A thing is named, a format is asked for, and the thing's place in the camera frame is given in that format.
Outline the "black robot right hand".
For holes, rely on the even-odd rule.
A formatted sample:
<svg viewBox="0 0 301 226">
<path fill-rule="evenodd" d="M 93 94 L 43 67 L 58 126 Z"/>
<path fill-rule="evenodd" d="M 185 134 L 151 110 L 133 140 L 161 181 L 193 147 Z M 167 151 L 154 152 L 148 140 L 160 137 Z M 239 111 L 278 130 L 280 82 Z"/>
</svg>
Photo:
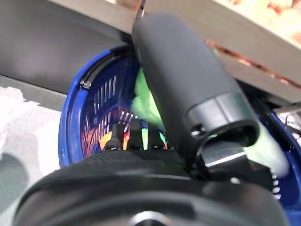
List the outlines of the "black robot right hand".
<svg viewBox="0 0 301 226">
<path fill-rule="evenodd" d="M 259 123 L 236 81 L 175 16 L 150 14 L 134 46 L 76 76 L 60 169 L 21 198 L 15 226 L 287 226 L 272 175 L 243 152 Z"/>
</svg>

